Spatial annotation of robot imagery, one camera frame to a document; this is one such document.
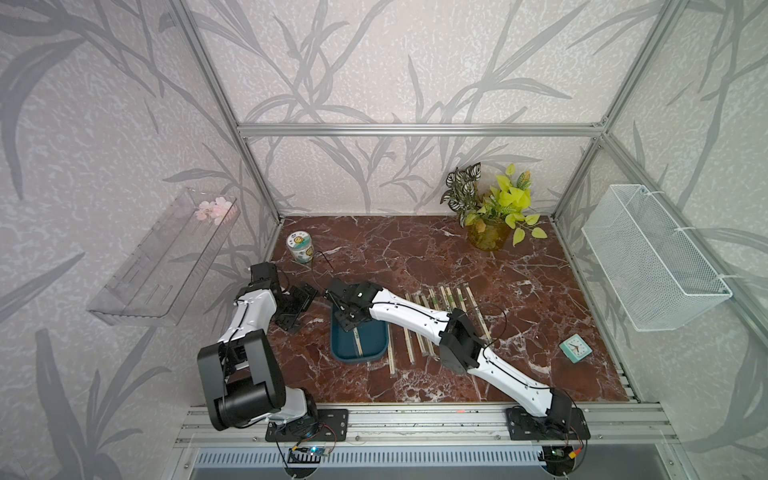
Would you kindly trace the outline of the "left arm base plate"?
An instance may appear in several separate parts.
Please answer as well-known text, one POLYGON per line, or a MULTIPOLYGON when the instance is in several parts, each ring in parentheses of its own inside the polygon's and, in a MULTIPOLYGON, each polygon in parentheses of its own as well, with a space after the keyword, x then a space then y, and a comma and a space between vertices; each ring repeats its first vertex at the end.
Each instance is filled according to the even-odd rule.
POLYGON ((320 408, 286 424, 269 422, 267 442, 345 441, 349 427, 349 410, 320 408))

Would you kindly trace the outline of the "aluminium front rail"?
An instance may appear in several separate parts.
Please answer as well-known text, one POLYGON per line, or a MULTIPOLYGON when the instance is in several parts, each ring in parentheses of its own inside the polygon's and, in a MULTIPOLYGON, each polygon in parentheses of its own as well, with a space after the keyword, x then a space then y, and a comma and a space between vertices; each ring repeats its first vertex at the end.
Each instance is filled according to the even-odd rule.
MULTIPOLYGON (((346 409, 342 427, 322 428, 315 442, 336 447, 458 446, 511 444, 508 403, 369 403, 334 404, 346 409)), ((663 407, 658 403, 581 403, 591 438, 570 444, 678 444, 663 407)), ((266 447, 267 424, 248 429, 215 430, 205 408, 188 411, 174 446, 266 447)))

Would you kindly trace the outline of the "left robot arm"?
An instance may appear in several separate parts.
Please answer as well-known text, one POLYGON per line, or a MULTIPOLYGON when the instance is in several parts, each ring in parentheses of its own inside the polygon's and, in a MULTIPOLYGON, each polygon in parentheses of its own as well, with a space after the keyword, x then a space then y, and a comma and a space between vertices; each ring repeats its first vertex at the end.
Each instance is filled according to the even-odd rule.
POLYGON ((288 387, 268 339, 269 324, 288 301, 265 281, 238 293, 235 313, 217 343, 202 348, 197 366, 212 426, 223 431, 272 422, 291 436, 312 436, 319 413, 312 396, 288 387))

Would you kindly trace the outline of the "small teal alarm clock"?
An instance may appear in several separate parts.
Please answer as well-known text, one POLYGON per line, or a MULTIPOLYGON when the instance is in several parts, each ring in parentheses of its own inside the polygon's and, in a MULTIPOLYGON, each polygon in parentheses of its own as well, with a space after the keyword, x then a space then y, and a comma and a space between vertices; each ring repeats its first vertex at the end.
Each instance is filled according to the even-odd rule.
POLYGON ((581 362, 593 353, 592 347, 579 334, 573 334, 563 340, 559 348, 573 364, 581 362))

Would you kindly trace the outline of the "potted green plant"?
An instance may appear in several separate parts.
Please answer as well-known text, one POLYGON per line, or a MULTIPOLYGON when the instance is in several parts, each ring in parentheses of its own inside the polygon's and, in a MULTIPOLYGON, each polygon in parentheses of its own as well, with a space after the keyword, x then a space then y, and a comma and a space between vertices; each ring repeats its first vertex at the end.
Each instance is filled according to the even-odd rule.
POLYGON ((516 167, 509 165, 496 177, 496 184, 485 192, 479 190, 480 163, 455 168, 446 176, 447 190, 440 202, 458 215, 470 244, 479 250, 494 252, 502 249, 507 240, 518 245, 526 237, 547 237, 539 226, 541 216, 529 211, 531 173, 524 171, 516 175, 515 172, 516 167))

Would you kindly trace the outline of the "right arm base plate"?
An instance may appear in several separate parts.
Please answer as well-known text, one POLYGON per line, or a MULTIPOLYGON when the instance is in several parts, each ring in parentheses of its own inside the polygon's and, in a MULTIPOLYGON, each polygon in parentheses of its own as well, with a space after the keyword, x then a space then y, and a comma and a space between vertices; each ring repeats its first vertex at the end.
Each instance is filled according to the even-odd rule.
POLYGON ((511 440, 587 441, 591 439, 584 413, 576 406, 571 406, 564 420, 533 417, 521 406, 505 409, 504 415, 511 440))

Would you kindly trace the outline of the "small printed tin can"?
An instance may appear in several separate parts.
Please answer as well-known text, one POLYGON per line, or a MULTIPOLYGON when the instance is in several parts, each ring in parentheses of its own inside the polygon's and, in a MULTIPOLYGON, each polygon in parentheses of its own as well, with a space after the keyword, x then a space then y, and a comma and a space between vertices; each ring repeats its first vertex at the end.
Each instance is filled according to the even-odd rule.
POLYGON ((308 232, 295 231, 290 233, 286 239, 286 246, 295 262, 307 264, 313 260, 315 249, 308 232))

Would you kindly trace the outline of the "clear acrylic wall shelf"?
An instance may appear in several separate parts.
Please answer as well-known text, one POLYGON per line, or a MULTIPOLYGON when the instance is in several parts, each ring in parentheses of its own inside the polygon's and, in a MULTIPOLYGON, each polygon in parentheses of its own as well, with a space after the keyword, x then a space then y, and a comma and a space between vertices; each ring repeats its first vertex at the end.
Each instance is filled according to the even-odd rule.
POLYGON ((239 215, 234 195, 184 188, 86 311, 109 326, 177 325, 239 215), (197 206, 219 196, 234 204, 224 222, 198 221, 197 206))

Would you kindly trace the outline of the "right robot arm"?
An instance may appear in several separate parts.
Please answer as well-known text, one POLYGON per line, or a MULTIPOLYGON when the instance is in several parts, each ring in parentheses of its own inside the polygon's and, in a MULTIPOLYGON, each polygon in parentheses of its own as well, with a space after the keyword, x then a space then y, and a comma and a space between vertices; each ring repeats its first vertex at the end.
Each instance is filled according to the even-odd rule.
POLYGON ((412 331, 439 348, 440 360, 457 374, 477 376, 515 400, 537 421, 560 429, 571 423, 573 402, 567 394, 537 382, 499 357, 482 342, 466 312, 418 305, 368 281, 332 280, 324 293, 335 318, 349 331, 377 320, 412 331))

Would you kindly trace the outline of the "pink flower decoration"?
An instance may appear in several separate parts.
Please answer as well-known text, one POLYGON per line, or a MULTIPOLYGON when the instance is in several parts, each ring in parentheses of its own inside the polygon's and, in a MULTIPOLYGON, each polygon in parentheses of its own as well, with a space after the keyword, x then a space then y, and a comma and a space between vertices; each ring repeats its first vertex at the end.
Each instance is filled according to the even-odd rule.
POLYGON ((194 217, 198 221, 210 220, 215 225, 224 222, 234 204, 223 196, 216 197, 212 201, 202 201, 196 208, 194 217))

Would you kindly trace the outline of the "teal storage box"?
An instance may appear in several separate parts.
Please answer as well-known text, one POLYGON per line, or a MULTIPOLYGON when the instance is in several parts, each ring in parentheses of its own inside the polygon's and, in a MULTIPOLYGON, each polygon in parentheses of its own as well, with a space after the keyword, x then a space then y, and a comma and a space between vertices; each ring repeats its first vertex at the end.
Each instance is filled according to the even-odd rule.
POLYGON ((359 324, 349 332, 337 319, 338 308, 331 308, 330 351, 332 356, 345 364, 375 362, 388 350, 388 324, 370 320, 359 324))

